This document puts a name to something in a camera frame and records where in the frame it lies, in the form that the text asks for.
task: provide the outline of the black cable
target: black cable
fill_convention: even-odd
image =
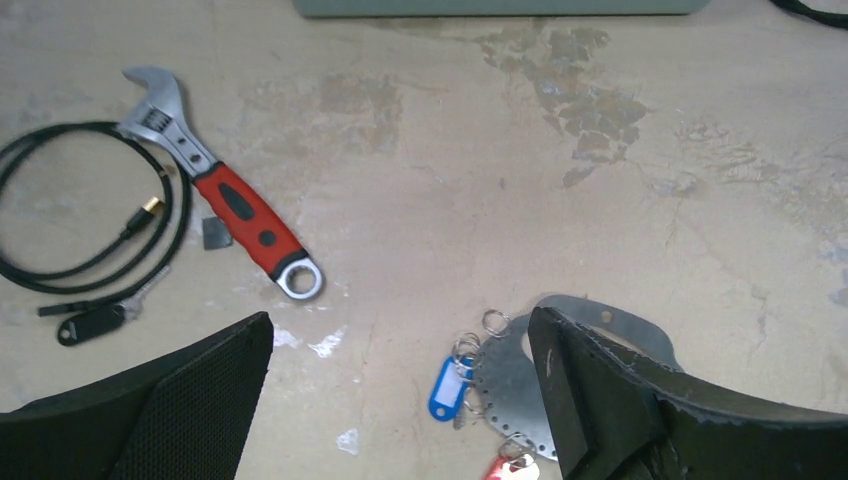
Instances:
[[[118,268],[110,275],[101,278],[100,280],[85,283],[82,285],[70,286],[57,286],[52,285],[50,283],[46,283],[57,280],[66,280],[70,277],[90,270],[91,268],[101,264],[103,261],[109,258],[113,253],[118,251],[127,240],[132,238],[135,233],[140,231],[144,226],[146,226],[147,223],[152,220],[152,215],[150,215],[149,218],[138,215],[138,213],[144,214],[145,211],[143,210],[140,210],[136,214],[136,216],[134,216],[130,220],[130,222],[127,223],[127,227],[118,235],[118,237],[113,240],[108,246],[106,246],[103,250],[101,250],[100,253],[76,267],[58,272],[32,272],[21,267],[15,266],[8,258],[6,258],[5,255],[3,255],[2,251],[0,251],[0,275],[24,288],[34,290],[36,292],[57,295],[72,295],[91,292],[107,287],[116,282],[118,279],[123,278],[125,275],[130,273],[135,267],[137,267],[138,264],[141,263],[156,247],[156,245],[164,236],[165,229],[168,227],[171,217],[173,216],[174,191],[171,187],[171,180],[168,177],[168,174],[165,169],[153,157],[153,155],[151,155],[150,152],[145,150],[144,147],[139,145],[138,142],[124,138],[121,134],[119,134],[115,130],[116,125],[117,124],[114,122],[58,124],[27,133],[15,139],[11,143],[3,147],[2,150],[0,150],[0,165],[2,165],[7,158],[9,158],[9,162],[4,167],[2,167],[2,170],[0,170],[0,196],[2,196],[3,188],[6,187],[6,185],[9,183],[9,180],[12,178],[18,168],[20,168],[23,162],[26,161],[35,150],[41,148],[50,140],[72,132],[92,132],[107,135],[123,142],[125,145],[129,146],[130,148],[135,150],[139,155],[141,155],[142,158],[144,158],[144,160],[147,161],[147,163],[153,168],[162,183],[164,208],[162,214],[159,216],[159,221],[156,224],[156,229],[154,230],[150,238],[147,240],[147,242],[144,244],[144,246],[141,248],[141,250],[139,250],[138,253],[136,253],[135,256],[133,256],[126,264]],[[55,315],[61,313],[91,310],[104,305],[120,302],[121,300],[132,296],[136,291],[138,291],[139,288],[148,283],[154,276],[156,276],[157,273],[159,273],[160,270],[162,270],[166,265],[171,262],[174,255],[176,255],[177,251],[182,245],[183,238],[185,237],[186,231],[188,229],[188,222],[191,213],[191,181],[189,180],[188,175],[182,169],[178,170],[180,172],[182,200],[180,204],[180,216],[178,219],[177,228],[174,232],[174,237],[171,240],[170,246],[162,255],[162,258],[159,260],[159,262],[157,262],[156,265],[154,265],[154,267],[150,270],[150,272],[148,272],[146,275],[144,275],[141,279],[139,279],[131,286],[119,290],[115,293],[95,298],[92,300],[42,307],[39,309],[39,315]]]
[[[771,3],[787,12],[803,15],[824,25],[848,29],[848,14],[822,12],[804,5],[799,0],[771,0]]]

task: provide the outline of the black strap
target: black strap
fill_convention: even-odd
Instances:
[[[831,27],[848,30],[848,14],[814,10],[804,5],[799,0],[771,0],[771,3],[777,5],[783,10],[786,10],[787,12],[803,15]]]

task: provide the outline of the gold connector tip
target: gold connector tip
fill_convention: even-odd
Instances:
[[[161,207],[162,205],[164,205],[164,202],[162,202],[162,200],[159,200],[159,197],[153,197],[148,200],[147,203],[145,203],[144,206],[141,208],[150,213],[156,213],[156,210],[159,209],[159,207]]]

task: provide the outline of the red wrench handle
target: red wrench handle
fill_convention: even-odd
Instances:
[[[272,280],[292,262],[309,256],[262,197],[223,162],[195,177],[194,186]]]

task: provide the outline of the silver metal wrench head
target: silver metal wrench head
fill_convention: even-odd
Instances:
[[[118,132],[168,150],[191,177],[212,168],[214,157],[186,124],[177,77],[170,70],[153,65],[127,68],[124,76],[147,87],[147,94],[118,124]]]

